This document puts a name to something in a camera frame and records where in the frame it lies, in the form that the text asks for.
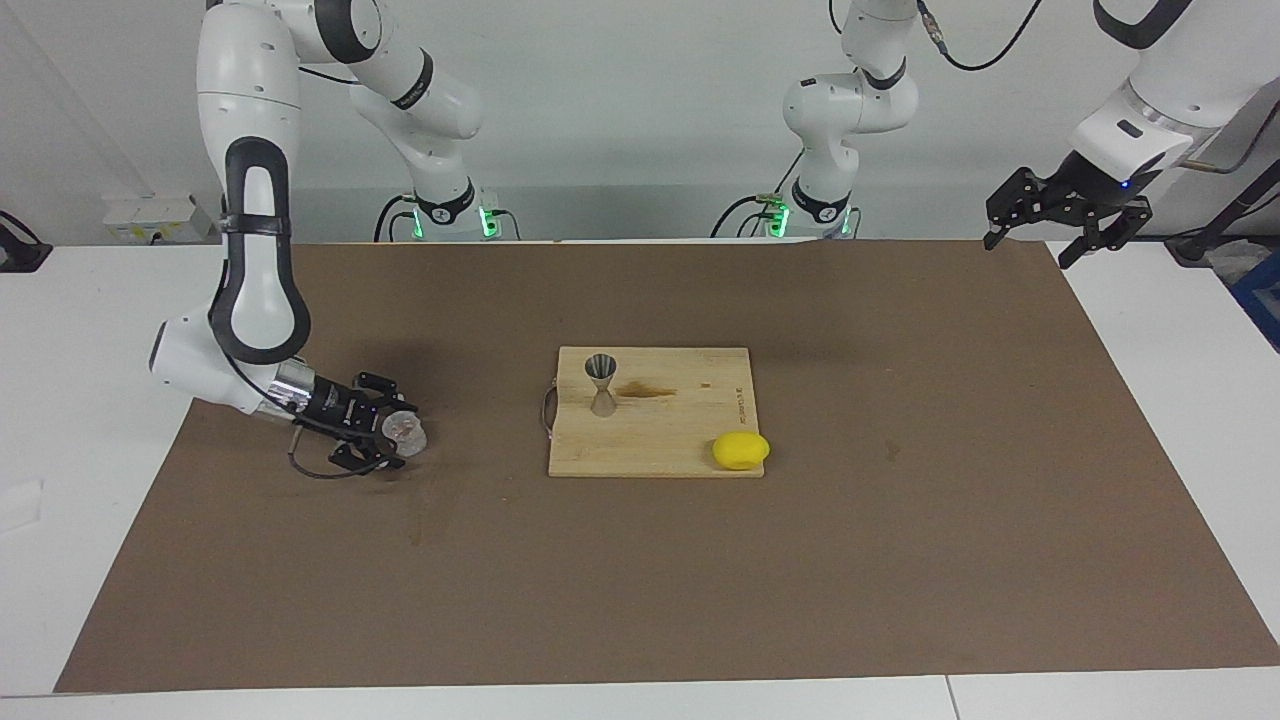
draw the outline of clear plastic cup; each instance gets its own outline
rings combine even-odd
[[[383,434],[396,443],[396,455],[412,457],[426,450],[426,430],[417,415],[408,410],[392,413],[383,420]]]

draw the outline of green indicator light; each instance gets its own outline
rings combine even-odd
[[[485,240],[497,236],[502,229],[502,225],[498,224],[498,220],[494,219],[493,214],[484,208],[480,208],[480,224],[484,227]]]
[[[791,220],[791,208],[786,205],[780,205],[778,210],[773,213],[773,220],[769,222],[769,234],[773,237],[782,237],[787,234],[787,223]]]

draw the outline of brown paper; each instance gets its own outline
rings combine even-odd
[[[58,691],[1280,664],[1039,245],[296,252],[425,459],[317,483],[196,402]],[[768,477],[548,478],[563,345],[749,347]]]

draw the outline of cable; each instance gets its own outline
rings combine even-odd
[[[556,438],[556,430],[552,428],[554,420],[547,419],[547,402],[552,398],[553,392],[556,392],[556,378],[552,378],[550,387],[548,387],[547,392],[543,395],[543,429],[547,430],[547,439]]]
[[[4,210],[0,210],[0,218],[4,218],[6,220],[9,220],[10,223],[13,223],[13,227],[15,227],[15,228],[20,229],[22,232],[27,233],[31,237],[31,240],[36,241],[36,245],[44,245],[45,243],[42,240],[40,240],[38,237],[36,237],[36,233],[31,232],[31,228],[28,228],[26,223],[23,223],[18,218],[14,218],[13,215],[10,215],[9,213],[5,213]]]
[[[291,468],[293,468],[294,470],[297,470],[300,474],[306,475],[307,478],[311,478],[312,480],[346,480],[347,478],[356,478],[356,477],[360,477],[360,475],[364,475],[364,474],[367,474],[367,473],[372,473],[374,470],[378,469],[379,465],[381,465],[383,462],[387,462],[385,457],[379,457],[378,460],[371,460],[367,465],[365,465],[365,466],[362,466],[362,468],[360,468],[357,470],[349,470],[347,473],[334,473],[332,475],[325,475],[325,474],[321,474],[321,473],[312,473],[311,470],[307,470],[306,468],[303,468],[298,462],[298,459],[297,459],[298,438],[301,438],[301,437],[302,437],[302,425],[298,425],[298,429],[293,430],[293,442],[289,443],[289,450],[288,450],[288,452],[285,452],[285,455],[288,455],[288,457],[289,457],[289,466]]]
[[[742,205],[748,205],[751,202],[758,202],[754,195],[748,195],[746,197],[741,197],[736,200],[732,205],[730,205],[728,210],[724,210],[724,214],[721,215],[721,219],[716,220],[716,227],[712,228],[712,234],[709,237],[716,237],[717,234],[719,234],[721,227],[724,224],[724,220],[727,220],[728,217],[733,214],[733,210],[737,210]]]
[[[376,433],[366,433],[364,430],[356,430],[356,429],[352,429],[352,428],[340,428],[338,425],[330,425],[328,423],[321,423],[319,420],[312,420],[311,418],[306,418],[306,416],[298,415],[297,410],[294,410],[294,409],[289,407],[288,405],[280,402],[279,400],[271,397],[270,395],[268,395],[268,392],[265,389],[257,387],[257,384],[253,380],[248,379],[248,375],[244,374],[244,370],[241,370],[239,365],[236,363],[236,360],[230,355],[227,355],[224,352],[223,357],[227,359],[227,364],[232,366],[232,372],[234,372],[236,375],[239,377],[239,379],[244,382],[244,384],[247,384],[248,387],[253,388],[253,392],[261,395],[262,400],[266,400],[271,405],[275,405],[276,407],[279,407],[280,410],[283,410],[284,413],[287,413],[291,418],[293,418],[298,423],[308,425],[308,427],[311,427],[314,429],[317,429],[317,430],[328,430],[330,433],[338,433],[340,436],[358,437],[358,438],[366,438],[366,439],[378,439],[378,434]]]
[[[516,240],[517,241],[525,240],[524,237],[520,237],[520,220],[516,218],[515,213],[512,213],[511,210],[494,210],[493,214],[494,217],[506,215],[511,218],[511,224],[516,227]]]
[[[760,220],[765,220],[769,217],[771,217],[769,213],[756,213],[754,215],[748,215],[746,219],[742,220],[742,224],[737,227],[737,234],[735,237],[742,237],[742,231],[746,229],[746,223],[750,223],[751,220],[755,220],[756,222],[755,227],[759,228],[760,227]],[[749,237],[755,237],[755,231],[754,229],[751,231],[751,234]]]
[[[858,223],[854,225],[854,237],[850,238],[850,240],[858,240],[858,231],[860,231],[863,228],[863,209],[861,208],[850,208],[849,213],[850,214],[858,213]]]
[[[1275,202],[1276,200],[1280,200],[1280,191],[1276,191],[1275,193],[1271,195],[1271,197],[1263,200],[1262,202],[1258,202],[1253,208],[1249,208],[1247,211],[1240,213],[1240,217],[1236,218],[1235,220],[1231,220],[1231,223],[1234,224],[1234,223],[1236,223],[1239,220],[1243,220],[1244,218],[1248,218],[1249,215],[1254,215],[1257,213],[1261,213],[1262,210],[1266,210],[1266,208],[1268,205],[1271,205],[1272,202]],[[1198,228],[1185,229],[1185,231],[1181,231],[1181,232],[1176,232],[1174,234],[1166,234],[1165,237],[1156,238],[1156,242],[1167,242],[1170,240],[1178,240],[1178,238],[1181,238],[1181,237],[1196,234],[1196,233],[1203,231],[1207,227],[1208,225],[1201,225]]]
[[[1014,45],[1018,44],[1018,40],[1021,38],[1023,32],[1027,31],[1027,26],[1030,24],[1032,18],[1036,17],[1036,12],[1039,10],[1039,6],[1041,6],[1041,4],[1043,1],[1044,0],[1036,0],[1034,3],[1032,3],[1030,9],[1027,10],[1027,17],[1023,18],[1023,24],[1018,26],[1018,31],[1014,32],[1014,36],[1009,38],[1009,42],[1005,45],[1005,47],[1000,53],[997,53],[995,58],[987,60],[986,63],[978,64],[978,65],[966,65],[966,64],[956,60],[955,58],[952,58],[951,56],[951,51],[947,50],[946,41],[942,38],[942,31],[938,29],[937,20],[934,19],[933,13],[929,12],[928,5],[924,4],[924,0],[916,0],[916,6],[920,10],[920,18],[924,20],[925,29],[929,31],[929,40],[932,40],[933,44],[937,45],[938,53],[942,54],[942,56],[946,59],[946,61],[951,63],[951,67],[954,67],[956,69],[965,70],[965,72],[969,72],[969,73],[975,73],[975,72],[979,72],[979,70],[986,70],[987,68],[989,68],[989,67],[995,65],[996,63],[1004,60],[1005,55],[1009,55],[1009,51],[1012,50]]]
[[[782,186],[787,183],[787,178],[791,177],[791,173],[795,172],[796,165],[800,164],[800,158],[804,158],[804,147],[800,147],[800,152],[796,152],[796,159],[791,161],[791,167],[787,168],[787,172],[782,173],[782,179],[780,179],[777,187],[773,188],[773,195],[782,192]],[[755,233],[758,232],[760,232],[759,222],[756,222],[755,227],[751,228],[751,237],[755,237]]]
[[[387,240],[388,241],[396,242],[396,220],[399,220],[399,219],[403,219],[403,218],[408,218],[408,219],[412,220],[413,219],[413,213],[396,213],[396,217],[392,218],[390,224],[387,225]]]
[[[1271,197],[1267,197],[1267,199],[1266,199],[1266,200],[1263,200],[1262,202],[1260,202],[1260,204],[1254,205],[1254,206],[1253,206],[1252,209],[1249,209],[1249,211],[1248,211],[1248,213],[1242,213],[1242,214],[1240,214],[1240,218],[1248,218],[1249,215],[1253,215],[1253,214],[1256,214],[1256,213],[1261,213],[1262,210],[1265,210],[1265,209],[1266,209],[1266,206],[1267,206],[1267,205],[1271,205],[1271,204],[1272,204],[1272,202],[1275,202],[1276,200],[1280,200],[1280,191],[1277,191],[1277,192],[1276,192],[1275,195],[1272,195]]]
[[[827,0],[827,17],[831,18],[831,27],[836,28],[836,35],[845,35],[845,29],[836,22],[836,0]]]
[[[1244,155],[1240,155],[1240,159],[1236,160],[1235,164],[1228,168],[1220,168],[1210,163],[1201,163],[1199,160],[1183,160],[1178,164],[1178,167],[1187,168],[1188,170],[1196,170],[1197,173],[1213,173],[1216,176],[1229,176],[1235,170],[1239,170],[1244,167],[1244,163],[1249,160],[1249,156],[1253,155],[1253,150],[1258,146],[1258,141],[1262,140],[1262,133],[1267,132],[1267,128],[1271,127],[1271,122],[1276,119],[1276,114],[1280,114],[1280,101],[1276,101],[1276,104],[1271,106],[1271,111],[1267,113],[1267,119],[1262,120],[1262,126],[1258,127],[1258,132],[1253,133],[1253,140],[1251,140],[1249,146],[1244,149]]]
[[[358,79],[346,79],[346,78],[340,78],[340,77],[326,76],[326,74],[321,73],[320,70],[312,70],[311,68],[303,68],[301,65],[298,67],[298,69],[302,70],[303,73],[307,73],[308,76],[315,76],[317,78],[324,78],[324,79],[329,81],[329,82],[337,82],[337,83],[342,83],[342,85],[361,85],[361,82]]]
[[[397,195],[396,197],[392,197],[390,200],[388,200],[387,205],[383,205],[383,211],[378,214],[378,224],[374,225],[374,242],[378,242],[379,240],[381,240],[381,237],[383,237],[383,223],[387,222],[387,215],[390,214],[392,208],[394,208],[397,202],[410,202],[411,200],[412,200],[412,196],[408,196],[408,195]]]

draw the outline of electrical outlet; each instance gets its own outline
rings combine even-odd
[[[124,245],[189,245],[214,234],[212,220],[189,196],[113,200],[102,224]]]

